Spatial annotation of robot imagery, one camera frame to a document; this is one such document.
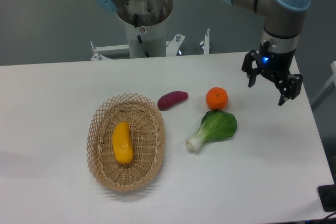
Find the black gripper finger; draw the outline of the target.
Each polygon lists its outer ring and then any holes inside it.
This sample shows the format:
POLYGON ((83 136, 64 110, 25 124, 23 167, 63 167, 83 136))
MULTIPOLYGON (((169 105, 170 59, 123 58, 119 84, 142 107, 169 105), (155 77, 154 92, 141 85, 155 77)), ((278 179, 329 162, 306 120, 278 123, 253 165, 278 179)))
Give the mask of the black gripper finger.
POLYGON ((256 77, 260 74, 259 68, 253 67, 253 63, 257 63, 258 59, 258 53, 255 50, 251 50, 248 52, 243 61, 243 65, 241 67, 241 70, 246 73, 249 81, 248 81, 248 87, 251 88, 255 82, 256 77))
POLYGON ((276 79, 274 84, 280 92, 278 105, 282 106, 286 101, 295 99, 301 92, 303 76, 301 74, 287 74, 283 79, 276 79))

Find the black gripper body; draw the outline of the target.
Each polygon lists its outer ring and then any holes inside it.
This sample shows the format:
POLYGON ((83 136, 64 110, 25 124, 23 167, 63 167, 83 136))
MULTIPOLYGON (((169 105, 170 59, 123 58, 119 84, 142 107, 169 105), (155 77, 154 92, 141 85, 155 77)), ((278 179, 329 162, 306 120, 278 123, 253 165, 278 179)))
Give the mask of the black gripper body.
POLYGON ((257 67, 260 74, 271 82, 284 81, 290 74, 289 68, 295 50, 290 52, 276 53, 269 51, 270 42, 266 41, 259 47, 257 67))

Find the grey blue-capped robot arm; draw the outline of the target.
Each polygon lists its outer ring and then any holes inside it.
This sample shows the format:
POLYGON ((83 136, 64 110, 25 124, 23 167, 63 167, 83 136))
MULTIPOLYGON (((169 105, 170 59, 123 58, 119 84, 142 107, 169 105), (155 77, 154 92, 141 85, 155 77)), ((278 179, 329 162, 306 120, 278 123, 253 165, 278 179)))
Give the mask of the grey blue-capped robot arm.
MULTIPOLYGON (((175 55, 177 49, 166 43, 165 23, 171 15, 173 0, 94 0, 108 13, 124 22, 132 58, 175 55)), ((258 51, 245 55, 242 71, 249 86, 263 76, 280 92, 279 104, 295 99, 303 77, 289 70, 296 51, 306 11, 311 0, 223 0, 252 10, 265 19, 258 51)))

